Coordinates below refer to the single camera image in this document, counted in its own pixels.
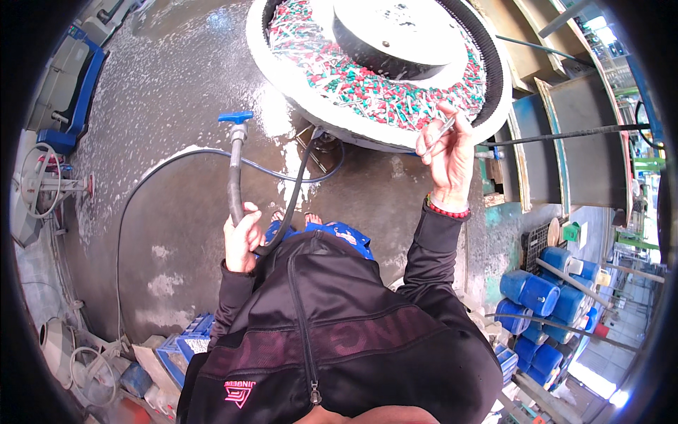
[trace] foot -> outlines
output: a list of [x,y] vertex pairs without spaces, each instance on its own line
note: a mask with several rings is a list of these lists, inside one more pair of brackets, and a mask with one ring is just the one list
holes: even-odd
[[273,216],[271,217],[271,222],[273,221],[281,221],[285,219],[285,214],[281,210],[277,210],[273,212]]
[[313,224],[318,224],[318,225],[323,224],[323,220],[321,220],[320,216],[317,216],[316,214],[306,213],[304,215],[304,220],[306,220],[306,224],[308,224],[308,223],[313,223]]

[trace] black rubber hose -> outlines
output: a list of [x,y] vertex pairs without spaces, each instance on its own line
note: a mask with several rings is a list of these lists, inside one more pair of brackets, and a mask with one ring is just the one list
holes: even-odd
[[231,163],[228,167],[226,195],[228,197],[228,211],[231,213],[234,227],[237,227],[245,216],[245,211],[243,210],[243,198],[240,193],[242,149],[243,140],[241,138],[236,138],[231,142]]
[[528,43],[526,41],[516,40],[516,39],[513,39],[513,38],[503,37],[502,35],[495,35],[495,37],[499,38],[500,40],[508,41],[510,43],[522,44],[522,45],[526,45],[528,47],[532,47],[532,48],[535,48],[535,49],[544,50],[544,51],[549,52],[549,53],[554,53],[554,54],[557,54],[559,56],[563,56],[564,58],[574,60],[575,62],[579,62],[580,64],[585,64],[587,66],[595,68],[595,65],[593,64],[593,62],[589,62],[588,60],[576,58],[576,57],[574,57],[570,54],[559,52],[558,50],[550,49],[548,47],[544,47],[543,45],[538,45],[538,44]]
[[[308,146],[306,146],[306,150],[304,151],[304,156],[301,159],[301,166],[299,167],[299,173],[297,174],[297,179],[296,182],[294,183],[294,190],[292,190],[292,197],[290,198],[290,204],[287,205],[287,210],[285,211],[285,218],[283,219],[283,222],[280,224],[280,228],[278,229],[278,232],[275,234],[275,237],[273,240],[271,240],[270,243],[268,243],[265,246],[258,246],[256,249],[254,249],[254,253],[256,253],[259,256],[267,256],[269,253],[273,251],[280,242],[283,241],[283,237],[285,236],[285,233],[287,232],[287,228],[290,227],[290,224],[292,223],[292,215],[294,214],[294,208],[296,207],[296,200],[297,197],[299,197],[299,190],[301,190],[301,182],[304,179],[304,170],[306,169],[306,163],[308,162],[308,158],[311,156],[311,150],[313,150],[313,145],[315,144],[315,139],[312,139],[311,141],[308,142]],[[239,203],[239,207],[242,209],[242,202]]]
[[[278,230],[278,233],[275,235],[274,239],[271,240],[271,243],[269,243],[268,245],[265,246],[265,248],[263,248],[263,251],[262,251],[263,256],[266,256],[268,253],[271,252],[271,250],[273,250],[273,247],[271,247],[271,246],[273,246],[273,242],[275,242],[275,239],[277,239],[279,235],[280,235],[280,238],[275,245],[277,246],[277,244],[280,243],[280,239],[282,239],[282,237],[283,237],[282,235],[285,234],[285,231],[283,231],[283,228],[285,230],[287,230],[287,227],[290,225],[290,222],[292,221],[292,213],[294,212],[294,206],[296,206],[296,200],[297,200],[297,197],[299,196],[299,190],[301,189],[301,184],[303,182],[317,182],[317,181],[325,180],[325,179],[329,178],[330,176],[334,175],[338,171],[339,167],[344,163],[344,145],[341,144],[342,158],[341,158],[341,161],[339,162],[339,164],[337,166],[335,166],[332,171],[330,171],[326,175],[319,177],[319,178],[314,178],[312,180],[303,180],[302,178],[304,176],[304,169],[306,168],[306,163],[308,162],[308,157],[311,155],[311,148],[313,147],[314,142],[315,142],[314,140],[311,140],[309,142],[308,146],[306,147],[306,151],[304,152],[304,157],[302,158],[302,165],[299,168],[299,173],[297,174],[297,179],[295,180],[296,183],[294,185],[294,191],[292,192],[292,198],[290,199],[290,205],[287,207],[287,212],[285,213],[285,219],[283,220],[283,222],[280,226],[280,230]],[[196,155],[196,154],[199,154],[199,153],[213,153],[213,154],[216,154],[216,155],[232,157],[231,152],[225,152],[225,151],[218,150],[218,149],[193,150],[193,151],[189,151],[189,152],[186,152],[186,153],[182,153],[181,155],[177,155],[177,156],[175,156],[171,159],[168,159],[167,161],[163,162],[162,164],[158,165],[151,172],[149,172],[148,175],[146,175],[144,178],[142,178],[141,181],[139,181],[139,183],[132,189],[132,192],[129,194],[129,196],[127,196],[127,200],[125,200],[125,205],[123,206],[122,212],[120,213],[120,223],[118,224],[118,240],[117,240],[117,245],[115,247],[115,292],[116,292],[117,304],[118,304],[118,330],[117,330],[118,331],[118,339],[120,339],[122,337],[122,333],[121,333],[122,308],[121,308],[121,302],[120,302],[120,235],[121,235],[122,228],[123,228],[123,219],[125,218],[125,212],[127,211],[127,207],[129,206],[129,202],[134,197],[134,194],[136,193],[136,191],[150,177],[154,176],[156,172],[160,171],[161,169],[163,169],[164,167],[166,167],[170,163],[175,162],[175,161],[177,161],[177,160],[179,160],[183,157],[192,156],[192,155]],[[276,173],[276,172],[267,170],[266,168],[263,168],[262,166],[254,163],[252,161],[246,161],[246,159],[242,159],[241,162],[242,161],[244,161],[245,163],[255,167],[258,170],[266,172],[267,174],[270,174],[270,175],[273,175],[273,176],[278,176],[279,178],[286,177],[286,176],[278,175],[278,173]]]
[[[635,113],[633,114],[636,123],[638,123],[638,112],[640,111],[640,105],[641,104],[643,106],[645,106],[645,103],[643,103],[643,102],[639,101],[638,103],[636,103],[636,110],[635,110]],[[645,137],[645,134],[643,134],[643,132],[641,130],[638,130],[638,134],[640,134],[640,137],[643,137],[643,140],[646,143],[648,143],[651,147],[654,147],[657,150],[664,150],[664,146],[660,146],[659,144],[655,144],[655,143],[651,142],[650,140],[648,140],[647,137]]]
[[519,138],[518,140],[500,141],[500,142],[496,142],[496,143],[483,141],[480,144],[482,146],[487,146],[487,147],[510,146],[512,144],[522,144],[522,143],[533,142],[533,141],[549,141],[549,140],[557,140],[559,138],[592,136],[593,134],[604,134],[606,132],[648,130],[649,128],[650,128],[650,125],[648,123],[637,123],[637,124],[634,124],[634,125],[608,125],[608,126],[604,126],[604,127],[591,128],[589,130],[562,132],[560,134],[545,134],[543,136]]

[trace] black jacket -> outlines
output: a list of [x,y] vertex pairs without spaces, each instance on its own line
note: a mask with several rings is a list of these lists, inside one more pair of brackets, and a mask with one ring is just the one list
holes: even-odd
[[252,274],[222,262],[213,348],[189,364],[180,422],[292,423],[313,399],[348,417],[406,405],[480,423],[502,373],[452,290],[462,221],[424,205],[396,293],[321,231],[285,240]]

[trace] blue pants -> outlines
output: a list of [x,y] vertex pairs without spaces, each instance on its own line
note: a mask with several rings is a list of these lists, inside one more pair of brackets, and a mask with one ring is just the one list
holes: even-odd
[[[268,226],[266,230],[266,243],[269,243],[275,237],[276,233],[280,229],[281,222],[275,220]],[[358,253],[363,255],[365,259],[374,260],[372,256],[372,251],[370,250],[370,239],[364,236],[360,231],[356,230],[353,227],[350,227],[344,223],[331,222],[328,224],[306,224],[304,231],[294,231],[292,226],[287,228],[287,232],[283,236],[283,240],[291,237],[295,234],[305,233],[306,231],[325,231],[326,233],[332,234],[336,237],[343,239],[346,243],[350,244],[351,247],[356,249]]]

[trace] wet concrete floor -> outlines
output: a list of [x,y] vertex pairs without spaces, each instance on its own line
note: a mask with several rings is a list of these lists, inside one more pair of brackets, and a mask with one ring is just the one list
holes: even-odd
[[[75,202],[64,244],[87,324],[107,340],[117,337],[117,228],[122,207],[145,172],[193,145],[228,150],[227,127],[216,118],[248,109],[255,116],[244,156],[272,170],[298,171],[300,149],[291,139],[306,124],[247,50],[249,4],[156,0],[129,16],[105,45],[111,54],[89,132],[70,160],[76,177],[95,174],[96,198]],[[149,179],[129,203],[120,234],[120,294],[123,324],[133,342],[180,332],[198,313],[214,311],[228,216],[227,168],[228,158],[219,155],[180,159]],[[315,166],[308,170],[312,177],[321,175]],[[497,277],[514,264],[519,234],[548,222],[557,208],[520,215],[519,206],[510,204],[488,218],[478,174],[454,285],[491,305],[499,296]],[[264,224],[285,206],[293,187],[248,167],[242,181],[243,199],[264,210]],[[417,157],[347,145],[342,169],[305,186],[299,209],[344,221],[371,237],[382,281],[389,284],[403,275],[430,189],[428,170]],[[298,214],[293,223],[300,227],[302,220]]]

